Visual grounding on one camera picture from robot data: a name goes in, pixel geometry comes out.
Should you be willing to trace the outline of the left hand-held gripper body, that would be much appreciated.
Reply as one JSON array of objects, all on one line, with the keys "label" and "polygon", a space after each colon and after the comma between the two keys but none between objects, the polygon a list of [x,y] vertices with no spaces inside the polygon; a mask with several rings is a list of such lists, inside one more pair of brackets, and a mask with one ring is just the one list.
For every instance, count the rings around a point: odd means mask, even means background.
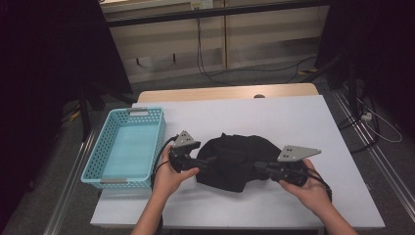
[{"label": "left hand-held gripper body", "polygon": [[204,170],[206,162],[194,159],[190,153],[201,146],[200,141],[196,141],[186,130],[183,130],[174,140],[168,152],[171,166],[176,172],[188,170],[194,167]]}]

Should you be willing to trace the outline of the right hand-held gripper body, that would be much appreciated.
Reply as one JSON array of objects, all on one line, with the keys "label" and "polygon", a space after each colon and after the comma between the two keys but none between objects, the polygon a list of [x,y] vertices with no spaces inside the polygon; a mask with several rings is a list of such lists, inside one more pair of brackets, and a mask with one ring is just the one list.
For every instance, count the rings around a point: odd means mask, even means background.
[{"label": "right hand-held gripper body", "polygon": [[277,157],[277,161],[268,165],[269,177],[274,181],[284,180],[301,187],[309,176],[303,160],[321,153],[319,149],[286,145]]}]

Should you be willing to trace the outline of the black shorts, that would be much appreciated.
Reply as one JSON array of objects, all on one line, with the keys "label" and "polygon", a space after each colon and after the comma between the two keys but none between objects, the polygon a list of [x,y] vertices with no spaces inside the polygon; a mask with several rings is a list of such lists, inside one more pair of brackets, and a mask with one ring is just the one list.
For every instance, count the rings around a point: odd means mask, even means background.
[{"label": "black shorts", "polygon": [[252,135],[226,135],[210,139],[197,155],[198,160],[217,157],[214,170],[197,174],[197,182],[230,192],[241,193],[246,184],[253,180],[266,180],[254,167],[256,162],[272,163],[281,150],[269,140]]}]

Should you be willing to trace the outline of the light blue plastic basket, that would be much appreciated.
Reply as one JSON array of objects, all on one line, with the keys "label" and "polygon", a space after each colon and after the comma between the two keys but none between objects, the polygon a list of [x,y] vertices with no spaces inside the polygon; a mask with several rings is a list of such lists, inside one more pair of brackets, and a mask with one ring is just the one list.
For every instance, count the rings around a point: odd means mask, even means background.
[{"label": "light blue plastic basket", "polygon": [[98,189],[149,188],[164,131],[161,107],[111,110],[81,181]]}]

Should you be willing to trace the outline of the person's left hand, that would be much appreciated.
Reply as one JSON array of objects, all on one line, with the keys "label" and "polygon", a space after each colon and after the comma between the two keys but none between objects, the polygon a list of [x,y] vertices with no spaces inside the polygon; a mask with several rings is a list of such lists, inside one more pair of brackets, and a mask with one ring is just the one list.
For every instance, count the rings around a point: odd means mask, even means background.
[{"label": "person's left hand", "polygon": [[170,145],[167,145],[161,154],[161,163],[157,167],[152,197],[158,200],[167,200],[180,186],[180,184],[197,175],[200,170],[197,167],[176,172],[169,161]]}]

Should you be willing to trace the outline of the person's right hand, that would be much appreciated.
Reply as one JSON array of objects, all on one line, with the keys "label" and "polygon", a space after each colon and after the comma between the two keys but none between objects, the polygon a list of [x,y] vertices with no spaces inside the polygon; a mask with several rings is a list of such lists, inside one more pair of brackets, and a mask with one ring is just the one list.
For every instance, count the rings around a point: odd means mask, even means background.
[{"label": "person's right hand", "polygon": [[332,207],[332,202],[327,194],[326,187],[319,181],[314,165],[310,160],[303,161],[308,168],[310,176],[302,187],[280,180],[279,184],[290,194],[296,196],[300,202],[316,216],[322,217]]}]

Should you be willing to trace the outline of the wooden table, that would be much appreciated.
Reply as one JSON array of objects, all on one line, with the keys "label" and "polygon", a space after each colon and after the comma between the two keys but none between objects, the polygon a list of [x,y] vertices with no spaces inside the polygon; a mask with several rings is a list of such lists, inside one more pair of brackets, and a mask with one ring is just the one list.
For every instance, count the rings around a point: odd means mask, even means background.
[{"label": "wooden table", "polygon": [[209,88],[155,90],[142,92],[138,103],[181,102],[224,99],[251,99],[256,94],[265,98],[318,95],[312,83],[246,85]]}]

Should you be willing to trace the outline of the black stand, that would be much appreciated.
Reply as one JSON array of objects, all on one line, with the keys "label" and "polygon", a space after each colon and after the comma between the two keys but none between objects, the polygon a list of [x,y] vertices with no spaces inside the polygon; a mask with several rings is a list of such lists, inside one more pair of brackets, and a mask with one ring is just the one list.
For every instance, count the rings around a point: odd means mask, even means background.
[{"label": "black stand", "polygon": [[135,102],[133,98],[127,97],[126,95],[119,92],[115,92],[114,90],[100,83],[92,81],[83,82],[78,89],[78,104],[82,120],[83,141],[86,140],[91,132],[88,106],[91,106],[93,110],[103,110],[105,108],[105,102],[102,98],[103,95],[109,95],[110,97],[113,97],[129,105]]},{"label": "black stand", "polygon": [[318,69],[317,72],[305,78],[302,83],[310,83],[319,77],[327,79],[330,89],[338,89],[346,85],[346,99],[348,100],[349,110],[353,116],[357,117],[356,68],[351,58],[345,53],[338,54]]}]

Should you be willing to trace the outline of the beige cabinet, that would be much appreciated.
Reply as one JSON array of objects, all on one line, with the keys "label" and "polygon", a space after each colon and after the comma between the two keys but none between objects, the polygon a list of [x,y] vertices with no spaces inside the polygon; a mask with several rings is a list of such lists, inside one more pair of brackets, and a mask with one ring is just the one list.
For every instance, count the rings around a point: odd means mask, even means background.
[{"label": "beige cabinet", "polygon": [[[192,0],[99,0],[107,20],[192,11]],[[213,9],[284,0],[213,0]],[[327,6],[111,30],[129,81],[289,62],[317,53]]]}]

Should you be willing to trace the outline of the black horizontal bar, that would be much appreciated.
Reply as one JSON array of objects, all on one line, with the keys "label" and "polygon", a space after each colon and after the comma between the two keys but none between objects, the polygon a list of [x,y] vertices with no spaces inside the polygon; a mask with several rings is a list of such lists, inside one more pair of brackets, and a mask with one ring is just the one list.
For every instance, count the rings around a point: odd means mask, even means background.
[{"label": "black horizontal bar", "polygon": [[293,10],[310,7],[329,6],[332,0],[286,0],[275,3],[253,4],[234,7],[221,7],[207,10],[192,10],[178,13],[167,13],[143,17],[128,17],[108,20],[105,27],[130,26],[137,24],[155,24],[191,19],[203,19],[212,17],[232,16],[241,14],[261,13],[270,11]]}]

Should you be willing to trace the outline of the black curtain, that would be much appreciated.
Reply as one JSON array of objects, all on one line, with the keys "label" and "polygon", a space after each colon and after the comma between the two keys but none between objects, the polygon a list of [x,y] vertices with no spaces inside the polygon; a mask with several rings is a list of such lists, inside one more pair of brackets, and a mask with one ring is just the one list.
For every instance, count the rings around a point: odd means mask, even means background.
[{"label": "black curtain", "polygon": [[415,0],[331,0],[315,66],[337,56],[415,137]]},{"label": "black curtain", "polygon": [[66,102],[131,90],[102,0],[0,0],[0,231],[43,165]]}]

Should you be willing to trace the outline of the aluminium floor rail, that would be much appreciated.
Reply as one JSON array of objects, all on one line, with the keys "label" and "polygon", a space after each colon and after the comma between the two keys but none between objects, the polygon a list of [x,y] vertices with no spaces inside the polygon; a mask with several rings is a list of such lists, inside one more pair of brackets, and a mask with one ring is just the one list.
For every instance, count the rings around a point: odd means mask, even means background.
[{"label": "aluminium floor rail", "polygon": [[393,192],[408,213],[409,217],[415,223],[415,195],[402,181],[388,160],[387,156],[384,154],[378,144],[375,143],[376,134],[372,135],[365,122],[351,115],[351,110],[348,107],[348,101],[346,100],[346,96],[344,94],[334,92],[333,96],[345,113],[346,118],[351,122],[351,126],[353,127],[354,131],[364,144],[364,150],[367,151],[372,157],[378,169],[386,178]]},{"label": "aluminium floor rail", "polygon": [[59,235],[72,201],[77,182],[80,180],[87,154],[92,148],[94,139],[94,131],[91,131],[89,134],[82,137],[80,148],[77,152],[73,166],[70,169],[65,187],[53,209],[52,215],[48,220],[43,235]]}]

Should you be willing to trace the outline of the white wall socket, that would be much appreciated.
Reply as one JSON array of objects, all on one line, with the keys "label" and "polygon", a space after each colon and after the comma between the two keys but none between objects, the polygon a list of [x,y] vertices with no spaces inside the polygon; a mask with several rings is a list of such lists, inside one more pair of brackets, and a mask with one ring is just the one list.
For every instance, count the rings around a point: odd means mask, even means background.
[{"label": "white wall socket", "polygon": [[192,0],[190,6],[192,10],[212,9],[213,0]]}]

